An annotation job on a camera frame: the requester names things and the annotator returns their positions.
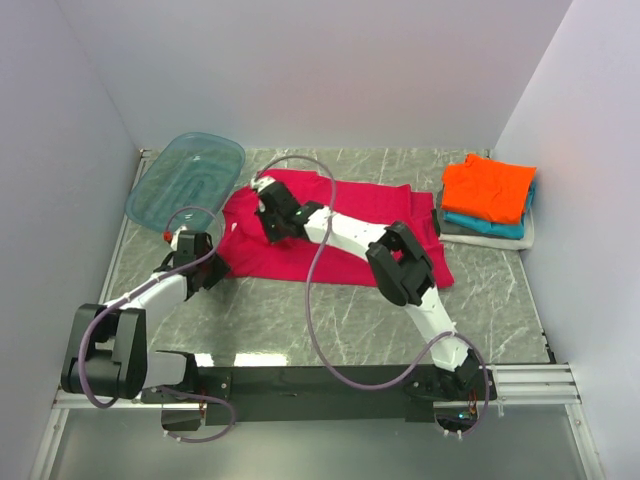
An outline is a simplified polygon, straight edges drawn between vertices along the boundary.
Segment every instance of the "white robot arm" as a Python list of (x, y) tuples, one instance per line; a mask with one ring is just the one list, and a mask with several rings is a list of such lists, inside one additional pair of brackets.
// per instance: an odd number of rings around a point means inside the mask
[[(381, 293), (392, 303), (401, 306), (409, 314), (425, 342), (429, 342), (436, 335), (443, 332), (455, 332), (455, 324), (449, 318), (432, 276), (432, 264), (422, 247), (417, 243), (411, 231), (397, 228), (394, 225), (378, 225), (363, 222), (340, 213), (331, 212), (329, 207), (309, 202), (299, 205), (288, 189), (272, 177), (261, 177), (251, 183), (251, 188), (258, 194), (260, 204), (257, 215), (260, 217), (265, 233), (271, 241), (278, 241), (284, 236), (305, 238), (313, 243), (320, 243), (329, 228), (328, 220), (332, 216), (331, 233), (327, 245), (348, 252), (368, 262), (378, 281)], [(401, 245), (406, 239), (410, 245)], [(403, 250), (413, 255), (423, 254), (422, 259), (416, 260), (414, 271), (422, 278), (408, 278), (407, 282), (396, 278), (404, 287), (407, 283), (417, 283), (420, 287), (419, 298), (412, 295), (398, 295), (397, 291), (389, 291), (381, 283), (391, 280), (394, 273), (400, 277), (406, 273), (407, 277), (413, 272), (402, 272), (401, 266), (395, 261), (389, 262), (389, 250)], [(467, 358), (468, 347), (457, 338), (447, 338), (436, 343), (431, 349), (433, 363), (449, 372), (455, 371)]]
[[(396, 222), (377, 225), (331, 212), (329, 207), (308, 202), (300, 205), (281, 182), (271, 177), (252, 181), (260, 201), (256, 214), (271, 242), (286, 237), (304, 238), (320, 243), (331, 216), (332, 227), (327, 244), (367, 261), (382, 295), (404, 308), (425, 342), (443, 332), (455, 332), (455, 324), (442, 305), (433, 277), (433, 265), (409, 228)], [(181, 228), (171, 239), (172, 252), (158, 271), (180, 267), (210, 252), (211, 239), (205, 232)], [(396, 261), (392, 252), (401, 252)], [(87, 376), (97, 395), (134, 398), (143, 388), (177, 385), (189, 373), (189, 353), (148, 351), (146, 339), (155, 332), (172, 309), (188, 300), (201, 288), (209, 289), (230, 270), (217, 254), (181, 274), (160, 280), (135, 299), (128, 294), (106, 305), (83, 305), (74, 319), (67, 356), (61, 375), (65, 391), (81, 393), (78, 377), (78, 350), (87, 325), (108, 305), (126, 299), (112, 318), (104, 321), (92, 335), (86, 358)], [(112, 350), (100, 350), (96, 343), (113, 338)], [(478, 373), (475, 357), (461, 340), (445, 338), (431, 350), (434, 365), (468, 385)]]

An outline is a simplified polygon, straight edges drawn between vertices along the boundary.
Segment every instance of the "white wall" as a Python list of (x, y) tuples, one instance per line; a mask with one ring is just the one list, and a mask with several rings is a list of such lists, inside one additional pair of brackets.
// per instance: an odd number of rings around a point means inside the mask
[(75, 309), (96, 301), (135, 148), (51, 0), (0, 14), (0, 477), (26, 478)]
[(496, 148), (540, 167), (525, 268), (615, 479), (640, 468), (638, 18), (637, 0), (575, 0)]
[(58, 0), (138, 145), (495, 145), (570, 0)]

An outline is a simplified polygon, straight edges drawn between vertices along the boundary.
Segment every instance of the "teal shirt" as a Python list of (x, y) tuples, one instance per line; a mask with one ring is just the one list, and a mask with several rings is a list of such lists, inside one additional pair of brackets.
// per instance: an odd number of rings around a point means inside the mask
[[(525, 210), (528, 212), (531, 208), (531, 202), (536, 194), (536, 183), (531, 182), (529, 187), (529, 194), (527, 195), (527, 203)], [(517, 225), (505, 225), (504, 223), (491, 223), (480, 218), (470, 217), (468, 215), (462, 215), (461, 213), (446, 212), (444, 213), (444, 219), (447, 222), (456, 223), (463, 227), (471, 228), (476, 232), (486, 233), (488, 235), (496, 235), (499, 237), (512, 238), (514, 240), (520, 240), (524, 237), (524, 215), (520, 218), (520, 223)]]

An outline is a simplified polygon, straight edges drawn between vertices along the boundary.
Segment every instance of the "marble floor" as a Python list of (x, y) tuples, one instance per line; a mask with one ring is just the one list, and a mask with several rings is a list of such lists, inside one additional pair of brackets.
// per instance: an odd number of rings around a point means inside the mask
[[(464, 161), (468, 152), (252, 149), (237, 188), (269, 160), (292, 153), (317, 157), (339, 180), (408, 183), (414, 190), (435, 193), (445, 166)], [(141, 168), (147, 168), (155, 155), (143, 160)], [(287, 166), (309, 168), (302, 160), (289, 160)], [(548, 363), (546, 339), (519, 254), (460, 244), (445, 244), (445, 251), (456, 283), (442, 290), (441, 298), (458, 330), (492, 363)], [(127, 221), (108, 279), (109, 297), (146, 280), (167, 252), (160, 234)], [(317, 365), (306, 332), (303, 295), (301, 283), (224, 280), (176, 307), (148, 341), (155, 349), (210, 354), (219, 366)], [(375, 288), (315, 285), (312, 311), (319, 341), (334, 364), (408, 363), (423, 346), (411, 319)]]

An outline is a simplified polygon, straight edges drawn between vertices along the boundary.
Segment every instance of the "gray cloth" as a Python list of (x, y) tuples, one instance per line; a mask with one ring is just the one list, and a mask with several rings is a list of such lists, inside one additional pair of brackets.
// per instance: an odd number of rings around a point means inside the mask
[(533, 212), (531, 209), (524, 216), (524, 238), (521, 240), (484, 235), (472, 230), (471, 228), (466, 228), (451, 222), (445, 222), (444, 213), (441, 208), (442, 193), (443, 191), (441, 190), (436, 198), (436, 210), (438, 223), (440, 224), (440, 240), (443, 242), (465, 243), (467, 245), (500, 248), (503, 250), (527, 250), (533, 246), (534, 227)]

